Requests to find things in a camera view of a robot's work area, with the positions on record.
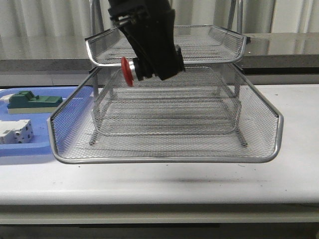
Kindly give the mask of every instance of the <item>stacked mesh trays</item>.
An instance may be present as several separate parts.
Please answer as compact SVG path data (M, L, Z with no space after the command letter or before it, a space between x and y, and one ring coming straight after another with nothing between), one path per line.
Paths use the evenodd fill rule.
M130 88L120 58L135 55L118 29L89 38L91 60L104 67L49 118L55 157L65 163L272 160L283 117L236 66L225 64L241 59L246 38L216 26L178 26L175 40L186 71Z

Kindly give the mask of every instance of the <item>green electrical component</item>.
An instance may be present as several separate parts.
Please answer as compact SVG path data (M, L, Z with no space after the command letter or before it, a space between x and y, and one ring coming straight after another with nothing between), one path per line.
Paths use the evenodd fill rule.
M9 114L51 113L62 103L60 96L35 96L32 91L20 91L11 96Z

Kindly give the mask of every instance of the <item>metal rod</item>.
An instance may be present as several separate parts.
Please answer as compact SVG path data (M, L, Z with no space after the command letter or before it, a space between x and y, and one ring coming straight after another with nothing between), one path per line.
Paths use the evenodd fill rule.
M102 32L104 31L104 25L103 25L103 17L102 17L100 0L96 0L95 9L96 9L97 20L99 24L99 31Z
M90 0L90 22L91 22L91 35L96 34L95 29L95 0Z
M243 32L243 1L238 0L238 8L237 8L237 32Z
M230 10L229 10L229 15L228 15L228 24L227 24L227 29L229 29L229 30L231 30L232 26L233 26L236 2L237 2L237 0L231 0Z

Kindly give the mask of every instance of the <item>tray rim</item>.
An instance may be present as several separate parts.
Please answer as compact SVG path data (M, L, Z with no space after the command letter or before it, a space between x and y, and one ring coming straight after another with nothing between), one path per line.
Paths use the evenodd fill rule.
M284 117L280 111L269 102L269 100L261 94L261 92L241 73L239 68L235 64L229 64L229 67L232 68L235 72L241 75L242 79L247 83L247 85L255 92L255 94L260 97L265 103L278 115L278 124L276 128L276 137L274 151L272 154L266 157L211 157L211 156L172 156L172 157L107 157L107 158L75 158L69 159L62 157L57 152L57 147L55 144L55 136L53 134L52 127L52 117L62 108L65 104L68 103L68 100L73 97L85 84L90 80L94 75L96 75L101 68L95 68L91 74L82 82L81 85L50 115L47 119L48 131L49 131L49 140L50 146L52 149L53 156L65 164L97 164L97 163L266 163L273 160L279 153L282 143L283 135L283 126L284 126Z
M242 36L243 37L243 42L242 42L242 46L241 46L241 51L240 51L240 54L238 57L236 58L233 58L233 59L229 59L229 60L215 60L215 61L208 61L208 60L205 60L205 61L184 61L184 64L218 64L218 63L234 63L234 62L238 62L240 61L243 57L244 57L244 53L245 53L245 49L246 49L246 42L247 42L247 37L243 34L240 34L238 32L235 32L235 31L231 31L231 30L228 30L226 28L223 28L223 27L219 27L219 26L215 26L215 25L209 25L209 24L204 24L204 25L176 25L174 26L174 28L185 28L185 27L214 27L214 28L217 28L221 31L225 31L226 34L228 33L231 33L231 34L236 34L238 36ZM113 27L113 28L110 28L110 29L107 29L105 31L102 31L96 35L93 35L93 36L90 36L90 37L87 37L85 38L85 46L86 46L86 50L87 50L87 53L88 53L88 56L89 56L89 59L90 61L98 66L98 67L110 67L110 66L121 66L121 63L113 63L113 64L102 64L102 63L99 63L97 62L94 58L93 58L93 54L92 54L92 51L91 51L91 48L90 48L90 43L91 41L94 41L98 38L102 38L103 36L113 32L113 31L120 31L118 29L118 27Z

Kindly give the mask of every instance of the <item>blue plastic tray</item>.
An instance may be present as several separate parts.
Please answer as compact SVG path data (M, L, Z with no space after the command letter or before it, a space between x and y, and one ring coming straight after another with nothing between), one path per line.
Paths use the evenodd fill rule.
M0 91L0 97L19 91L32 91L35 95L61 96L66 99L76 87L31 87L12 88ZM15 114L7 111L7 103L0 102L0 120L31 120L34 136L29 143L0 144L0 156L43 155L51 154L46 120L50 113Z

